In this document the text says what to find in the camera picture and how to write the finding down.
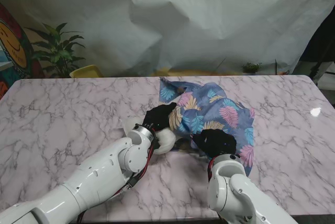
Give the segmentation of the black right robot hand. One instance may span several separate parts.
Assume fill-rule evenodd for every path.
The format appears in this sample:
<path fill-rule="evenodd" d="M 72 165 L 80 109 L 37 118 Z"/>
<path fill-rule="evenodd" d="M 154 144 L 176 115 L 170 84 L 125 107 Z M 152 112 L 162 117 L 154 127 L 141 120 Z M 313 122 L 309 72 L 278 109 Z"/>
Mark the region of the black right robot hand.
<path fill-rule="evenodd" d="M 221 154 L 236 154 L 237 142 L 234 136 L 220 129 L 205 129 L 192 136 L 193 142 L 210 159 Z"/>

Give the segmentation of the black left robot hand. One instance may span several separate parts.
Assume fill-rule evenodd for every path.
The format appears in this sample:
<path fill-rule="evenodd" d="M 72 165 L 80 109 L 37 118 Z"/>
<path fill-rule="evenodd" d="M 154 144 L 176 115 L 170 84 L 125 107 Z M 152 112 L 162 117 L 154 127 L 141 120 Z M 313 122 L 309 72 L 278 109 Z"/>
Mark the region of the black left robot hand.
<path fill-rule="evenodd" d="M 169 128 L 169 115 L 176 108 L 176 103 L 168 105 L 159 105 L 146 112 L 142 125 L 154 131 L 160 131 Z"/>

